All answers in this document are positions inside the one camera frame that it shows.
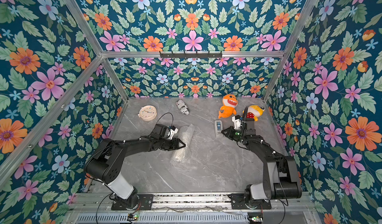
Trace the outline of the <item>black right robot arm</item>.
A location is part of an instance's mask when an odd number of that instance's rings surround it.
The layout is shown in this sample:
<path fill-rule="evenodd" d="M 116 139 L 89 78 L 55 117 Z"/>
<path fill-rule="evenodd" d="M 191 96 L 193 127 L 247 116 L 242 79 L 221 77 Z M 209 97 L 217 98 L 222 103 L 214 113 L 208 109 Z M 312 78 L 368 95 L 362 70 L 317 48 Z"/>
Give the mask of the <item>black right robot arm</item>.
<path fill-rule="evenodd" d="M 264 138 L 256 134 L 255 120 L 236 115 L 233 126 L 222 134 L 238 147 L 255 154 L 263 163 L 263 179 L 259 184 L 247 185 L 242 202 L 250 209 L 270 208 L 270 200 L 298 199 L 302 188 L 295 160 L 277 152 Z"/>

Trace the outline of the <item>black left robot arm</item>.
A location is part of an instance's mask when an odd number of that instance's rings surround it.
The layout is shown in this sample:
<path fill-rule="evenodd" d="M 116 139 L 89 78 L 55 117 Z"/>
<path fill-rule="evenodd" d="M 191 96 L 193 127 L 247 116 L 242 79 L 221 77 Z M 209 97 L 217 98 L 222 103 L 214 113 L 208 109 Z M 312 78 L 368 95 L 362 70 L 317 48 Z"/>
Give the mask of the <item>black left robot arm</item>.
<path fill-rule="evenodd" d="M 140 197 L 138 190 L 123 174 L 125 160 L 129 156 L 152 151 L 175 151 L 187 144 L 175 137 L 178 130 L 174 127 L 156 124 L 149 135 L 136 139 L 113 140 L 106 138 L 85 164 L 84 171 L 91 178 L 101 182 L 110 191 L 113 211 L 149 210 L 152 195 Z"/>

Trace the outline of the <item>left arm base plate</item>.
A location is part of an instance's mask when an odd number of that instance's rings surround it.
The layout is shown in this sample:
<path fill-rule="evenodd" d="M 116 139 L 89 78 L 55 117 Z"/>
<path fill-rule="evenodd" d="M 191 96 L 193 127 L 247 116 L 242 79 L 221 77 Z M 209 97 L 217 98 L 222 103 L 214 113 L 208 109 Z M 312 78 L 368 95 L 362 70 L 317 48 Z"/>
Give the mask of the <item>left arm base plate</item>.
<path fill-rule="evenodd" d="M 112 211 L 147 211 L 151 210 L 154 195 L 152 194 L 133 194 L 128 199 L 122 199 L 118 196 L 112 198 Z"/>

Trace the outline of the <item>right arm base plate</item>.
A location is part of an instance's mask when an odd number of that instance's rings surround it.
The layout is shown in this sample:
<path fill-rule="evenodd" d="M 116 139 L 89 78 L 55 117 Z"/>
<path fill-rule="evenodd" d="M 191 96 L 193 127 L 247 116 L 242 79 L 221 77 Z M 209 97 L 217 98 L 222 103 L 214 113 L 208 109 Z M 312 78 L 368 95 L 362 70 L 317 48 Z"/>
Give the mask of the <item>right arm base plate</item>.
<path fill-rule="evenodd" d="M 249 194 L 232 193 L 228 195 L 231 200 L 231 207 L 234 210 L 270 210 L 271 203 L 266 200 L 254 200 Z"/>

